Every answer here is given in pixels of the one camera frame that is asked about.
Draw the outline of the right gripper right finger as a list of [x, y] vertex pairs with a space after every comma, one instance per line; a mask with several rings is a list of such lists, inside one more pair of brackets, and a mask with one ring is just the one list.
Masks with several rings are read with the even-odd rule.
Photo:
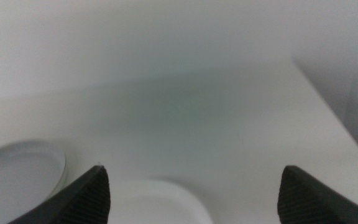
[[281, 223], [358, 223], [358, 204], [297, 166], [282, 172], [277, 212]]

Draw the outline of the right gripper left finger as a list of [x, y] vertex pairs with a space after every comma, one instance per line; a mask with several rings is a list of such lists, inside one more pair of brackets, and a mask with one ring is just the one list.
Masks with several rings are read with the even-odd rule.
[[104, 166], [93, 166], [69, 186], [10, 224], [108, 222], [109, 177]]

